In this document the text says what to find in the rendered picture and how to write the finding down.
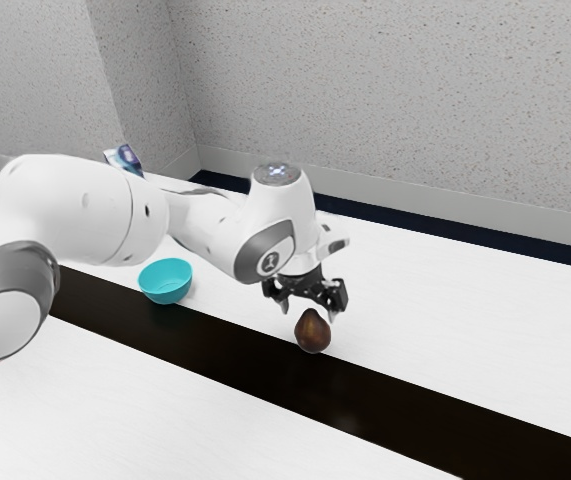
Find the white and purple carton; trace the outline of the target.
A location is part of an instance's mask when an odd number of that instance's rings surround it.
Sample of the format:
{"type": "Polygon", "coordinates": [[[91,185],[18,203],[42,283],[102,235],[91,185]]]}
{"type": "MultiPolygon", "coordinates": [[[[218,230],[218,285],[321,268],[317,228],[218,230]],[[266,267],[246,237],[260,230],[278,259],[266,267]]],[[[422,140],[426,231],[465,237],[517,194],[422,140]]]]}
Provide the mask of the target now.
{"type": "Polygon", "coordinates": [[[128,144],[104,150],[103,157],[108,165],[144,178],[141,162],[128,144]]]}

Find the brown pear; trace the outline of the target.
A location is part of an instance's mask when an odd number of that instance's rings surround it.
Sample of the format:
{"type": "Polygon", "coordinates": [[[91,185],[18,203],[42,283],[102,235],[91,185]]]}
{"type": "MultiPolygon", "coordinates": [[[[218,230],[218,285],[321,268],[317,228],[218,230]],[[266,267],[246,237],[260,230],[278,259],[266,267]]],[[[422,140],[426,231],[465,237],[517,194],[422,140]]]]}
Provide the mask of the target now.
{"type": "Polygon", "coordinates": [[[315,309],[308,308],[297,321],[294,336],[303,351],[316,354],[330,345],[331,328],[315,309]]]}

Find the teal bowl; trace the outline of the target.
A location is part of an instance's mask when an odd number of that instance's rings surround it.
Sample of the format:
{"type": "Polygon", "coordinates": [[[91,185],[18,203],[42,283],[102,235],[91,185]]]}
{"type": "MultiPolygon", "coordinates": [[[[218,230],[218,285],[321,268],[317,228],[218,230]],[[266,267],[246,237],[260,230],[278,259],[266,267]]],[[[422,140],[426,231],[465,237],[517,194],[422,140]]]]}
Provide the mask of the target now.
{"type": "Polygon", "coordinates": [[[144,267],[137,282],[141,292],[160,305],[174,304],[182,300],[191,288],[193,269],[180,258],[164,258],[144,267]]]}

